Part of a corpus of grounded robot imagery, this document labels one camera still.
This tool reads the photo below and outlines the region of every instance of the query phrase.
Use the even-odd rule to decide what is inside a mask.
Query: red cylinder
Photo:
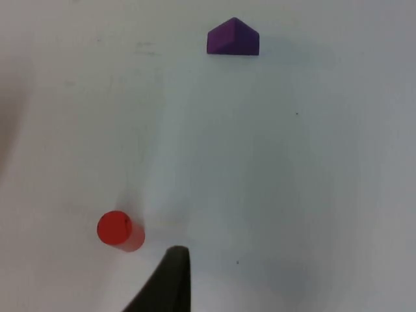
[[[123,211],[105,213],[98,222],[97,234],[107,245],[125,252],[138,250],[144,243],[144,229]]]

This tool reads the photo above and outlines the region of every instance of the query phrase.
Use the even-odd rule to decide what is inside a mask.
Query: red block
[[[97,234],[107,245],[125,252],[138,250],[144,243],[144,229],[122,211],[105,213],[98,222]]]

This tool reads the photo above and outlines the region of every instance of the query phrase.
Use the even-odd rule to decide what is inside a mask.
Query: purple block
[[[208,54],[258,55],[259,50],[259,33],[238,18],[231,18],[208,32]]]

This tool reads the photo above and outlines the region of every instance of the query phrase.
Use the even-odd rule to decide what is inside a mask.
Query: purple triangular prism
[[[259,50],[259,33],[238,18],[231,18],[208,32],[208,54],[259,55]]]

